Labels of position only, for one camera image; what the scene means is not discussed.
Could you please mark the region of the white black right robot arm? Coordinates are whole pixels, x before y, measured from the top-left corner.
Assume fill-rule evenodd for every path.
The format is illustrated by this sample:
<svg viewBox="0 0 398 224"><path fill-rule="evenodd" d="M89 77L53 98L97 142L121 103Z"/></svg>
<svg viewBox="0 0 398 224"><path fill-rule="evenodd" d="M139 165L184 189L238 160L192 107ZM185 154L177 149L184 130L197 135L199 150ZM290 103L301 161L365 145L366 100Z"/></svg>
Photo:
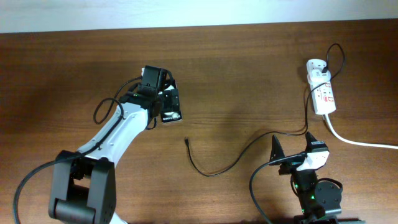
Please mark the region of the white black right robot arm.
<svg viewBox="0 0 398 224"><path fill-rule="evenodd" d="M286 156L276 136L272 137L270 163L279 166L279 175L290 175L290 186L298 197L302 214L294 217L295 223L364 223L359 219L339 220L342 213L343 185L331 178L319 179L316 171L326 164L330 155L323 141L307 132L304 151Z"/></svg>

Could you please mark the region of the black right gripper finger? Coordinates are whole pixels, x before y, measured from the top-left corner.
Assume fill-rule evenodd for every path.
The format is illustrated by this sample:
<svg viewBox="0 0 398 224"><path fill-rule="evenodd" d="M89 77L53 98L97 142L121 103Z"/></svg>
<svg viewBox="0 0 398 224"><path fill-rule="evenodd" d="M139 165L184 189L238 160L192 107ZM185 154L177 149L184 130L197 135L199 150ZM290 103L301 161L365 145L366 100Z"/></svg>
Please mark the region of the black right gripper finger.
<svg viewBox="0 0 398 224"><path fill-rule="evenodd" d="M326 144L324 141L318 141L309 131L305 133L307 146L306 152L324 152L326 151Z"/></svg>
<svg viewBox="0 0 398 224"><path fill-rule="evenodd" d="M272 147L269 162L271 166L281 164L282 159L285 157L284 151L276 135L272 136Z"/></svg>

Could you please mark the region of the black Galaxy flip phone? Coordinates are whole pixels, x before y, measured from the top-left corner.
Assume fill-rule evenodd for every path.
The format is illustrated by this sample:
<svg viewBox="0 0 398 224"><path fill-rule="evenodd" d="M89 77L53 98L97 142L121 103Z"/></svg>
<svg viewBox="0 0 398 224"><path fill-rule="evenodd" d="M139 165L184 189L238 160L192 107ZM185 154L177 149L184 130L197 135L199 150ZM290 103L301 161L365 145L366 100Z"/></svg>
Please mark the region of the black Galaxy flip phone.
<svg viewBox="0 0 398 224"><path fill-rule="evenodd" d="M176 81L168 81L167 84L169 84L168 87L162 93L160 93L160 97L162 99L160 117L164 124L182 120L180 96Z"/></svg>

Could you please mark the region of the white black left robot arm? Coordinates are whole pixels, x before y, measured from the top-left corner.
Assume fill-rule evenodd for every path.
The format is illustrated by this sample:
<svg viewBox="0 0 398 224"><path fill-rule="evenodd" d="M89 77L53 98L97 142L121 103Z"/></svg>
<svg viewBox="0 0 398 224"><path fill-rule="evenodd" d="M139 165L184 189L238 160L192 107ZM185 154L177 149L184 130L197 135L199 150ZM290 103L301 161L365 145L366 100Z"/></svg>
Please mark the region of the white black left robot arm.
<svg viewBox="0 0 398 224"><path fill-rule="evenodd" d="M115 169L134 138L153 115L135 103L137 93L123 96L111 119L92 140L55 159L48 213L63 223L123 223L116 213Z"/></svg>

